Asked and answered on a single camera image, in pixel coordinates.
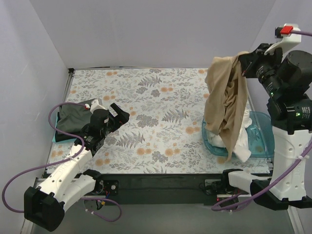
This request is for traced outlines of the tan t shirt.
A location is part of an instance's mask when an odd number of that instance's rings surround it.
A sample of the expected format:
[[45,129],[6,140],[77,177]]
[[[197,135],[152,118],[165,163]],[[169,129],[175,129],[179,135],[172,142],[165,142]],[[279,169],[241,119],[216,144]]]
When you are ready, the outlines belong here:
[[214,57],[205,78],[210,94],[204,106],[206,129],[221,137],[228,151],[226,162],[232,159],[248,100],[247,82],[239,61],[244,54],[248,52]]

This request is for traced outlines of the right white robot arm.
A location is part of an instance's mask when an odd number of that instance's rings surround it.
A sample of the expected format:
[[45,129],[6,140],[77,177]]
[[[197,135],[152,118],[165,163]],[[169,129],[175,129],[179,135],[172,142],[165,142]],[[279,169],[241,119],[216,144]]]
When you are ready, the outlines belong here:
[[289,206],[310,208],[305,190],[305,165],[311,150],[312,101],[306,91],[312,81],[312,56],[283,48],[269,51],[262,43],[253,52],[240,55],[242,75],[257,78],[269,95],[267,104],[274,136],[273,174],[270,179],[241,169],[225,170],[220,187],[227,194],[239,189],[256,204],[271,210]]

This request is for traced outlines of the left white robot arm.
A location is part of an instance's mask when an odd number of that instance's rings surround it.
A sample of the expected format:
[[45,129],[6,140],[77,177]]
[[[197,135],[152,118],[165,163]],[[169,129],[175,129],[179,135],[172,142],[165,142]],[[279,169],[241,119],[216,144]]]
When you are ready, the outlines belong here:
[[101,173],[88,170],[73,181],[78,172],[103,146],[105,138],[129,121],[129,113],[115,103],[108,109],[93,100],[88,107],[89,123],[83,126],[79,138],[72,146],[65,162],[62,162],[41,184],[29,187],[24,193],[24,217],[52,232],[64,219],[65,212],[85,194],[98,195],[104,184]]

